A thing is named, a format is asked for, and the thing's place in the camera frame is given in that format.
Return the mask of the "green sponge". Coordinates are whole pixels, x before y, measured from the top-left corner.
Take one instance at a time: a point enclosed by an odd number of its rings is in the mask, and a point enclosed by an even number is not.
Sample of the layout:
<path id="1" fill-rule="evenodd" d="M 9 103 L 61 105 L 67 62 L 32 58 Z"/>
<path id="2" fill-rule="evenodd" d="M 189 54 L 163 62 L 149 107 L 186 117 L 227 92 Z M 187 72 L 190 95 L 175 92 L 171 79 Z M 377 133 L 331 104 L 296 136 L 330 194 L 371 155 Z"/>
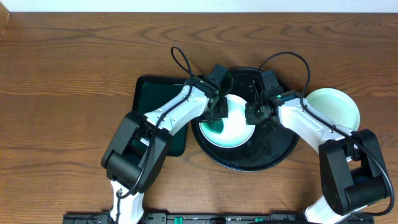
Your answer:
<path id="1" fill-rule="evenodd" d="M 224 130 L 223 120 L 213 120 L 206 122 L 204 128 L 215 134 L 221 134 Z"/>

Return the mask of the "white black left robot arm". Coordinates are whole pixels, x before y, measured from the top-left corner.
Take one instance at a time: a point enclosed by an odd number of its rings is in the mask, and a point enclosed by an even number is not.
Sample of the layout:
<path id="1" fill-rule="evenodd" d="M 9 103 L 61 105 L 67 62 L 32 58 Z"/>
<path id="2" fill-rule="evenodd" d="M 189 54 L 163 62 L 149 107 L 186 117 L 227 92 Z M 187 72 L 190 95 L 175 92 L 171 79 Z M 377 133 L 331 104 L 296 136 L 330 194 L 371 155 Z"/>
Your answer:
<path id="1" fill-rule="evenodd" d="M 160 173 L 175 133 L 197 117 L 211 121 L 227 116 L 224 83 L 224 78 L 192 77 L 162 107 L 125 115 L 101 160 L 114 191 L 108 223 L 140 221 L 144 194 Z"/>

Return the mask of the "mint green plate front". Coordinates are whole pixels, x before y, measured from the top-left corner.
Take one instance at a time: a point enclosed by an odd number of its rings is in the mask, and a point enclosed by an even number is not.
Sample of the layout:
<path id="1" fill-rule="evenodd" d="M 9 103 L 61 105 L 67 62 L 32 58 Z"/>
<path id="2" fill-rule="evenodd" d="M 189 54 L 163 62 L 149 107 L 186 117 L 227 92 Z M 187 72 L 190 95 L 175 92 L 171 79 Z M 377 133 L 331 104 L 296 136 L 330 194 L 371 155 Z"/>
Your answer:
<path id="1" fill-rule="evenodd" d="M 338 124 L 357 131 L 360 113 L 357 104 L 346 93 L 334 88 L 321 88 L 307 97 L 309 104 Z"/>

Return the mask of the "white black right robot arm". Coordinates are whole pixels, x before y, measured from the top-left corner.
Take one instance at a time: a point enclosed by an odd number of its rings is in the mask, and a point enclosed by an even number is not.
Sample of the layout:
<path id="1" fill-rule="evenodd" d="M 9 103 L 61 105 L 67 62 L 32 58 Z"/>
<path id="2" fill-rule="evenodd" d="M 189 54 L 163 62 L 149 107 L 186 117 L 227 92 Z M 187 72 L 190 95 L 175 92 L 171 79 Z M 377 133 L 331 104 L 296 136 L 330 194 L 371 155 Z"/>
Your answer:
<path id="1" fill-rule="evenodd" d="M 293 131 L 317 152 L 322 196 L 304 211 L 310 223 L 343 223 L 392 211 L 395 192 L 376 135 L 353 131 L 317 111 L 297 91 L 247 103 L 248 124 L 268 119 Z"/>

